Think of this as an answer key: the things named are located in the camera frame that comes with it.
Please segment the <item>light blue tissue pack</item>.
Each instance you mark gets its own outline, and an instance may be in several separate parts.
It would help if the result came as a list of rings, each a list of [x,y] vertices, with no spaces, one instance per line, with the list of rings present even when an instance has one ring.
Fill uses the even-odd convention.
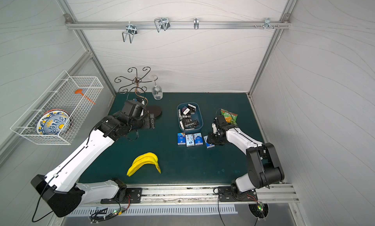
[[[195,146],[203,145],[203,137],[201,133],[194,133],[193,138]]]
[[[211,143],[208,142],[208,136],[204,136],[204,141],[205,141],[205,145],[206,145],[207,149],[215,147],[214,144],[211,144]]]

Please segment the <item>white blue tissue pack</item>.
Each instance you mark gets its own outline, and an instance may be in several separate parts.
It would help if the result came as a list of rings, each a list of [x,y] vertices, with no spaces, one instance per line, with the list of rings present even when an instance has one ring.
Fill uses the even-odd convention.
[[[187,147],[194,147],[195,146],[193,134],[186,134],[185,138],[186,138],[186,146]]]

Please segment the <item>dark blue tissue pack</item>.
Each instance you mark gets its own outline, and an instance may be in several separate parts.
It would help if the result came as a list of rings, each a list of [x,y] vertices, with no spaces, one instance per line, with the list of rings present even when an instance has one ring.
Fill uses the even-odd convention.
[[[186,145],[186,134],[178,133],[177,134],[177,145]]]

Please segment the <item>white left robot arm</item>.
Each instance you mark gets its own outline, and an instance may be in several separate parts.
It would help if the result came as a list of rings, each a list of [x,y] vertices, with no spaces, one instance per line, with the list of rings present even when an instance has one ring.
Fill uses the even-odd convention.
[[[126,199],[127,186],[119,179],[78,183],[85,170],[121,137],[132,131],[155,127],[155,116],[142,103],[128,100],[121,111],[104,117],[87,139],[60,165],[46,175],[36,175],[31,185],[57,217],[65,217],[78,206],[97,200]]]

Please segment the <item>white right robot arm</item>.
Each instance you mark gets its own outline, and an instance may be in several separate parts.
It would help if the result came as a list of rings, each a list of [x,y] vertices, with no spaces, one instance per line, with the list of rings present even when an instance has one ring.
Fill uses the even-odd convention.
[[[276,148],[271,143],[262,143],[244,133],[233,124],[212,124],[213,132],[208,142],[213,145],[231,143],[246,156],[247,173],[232,184],[238,193],[269,187],[285,178]]]

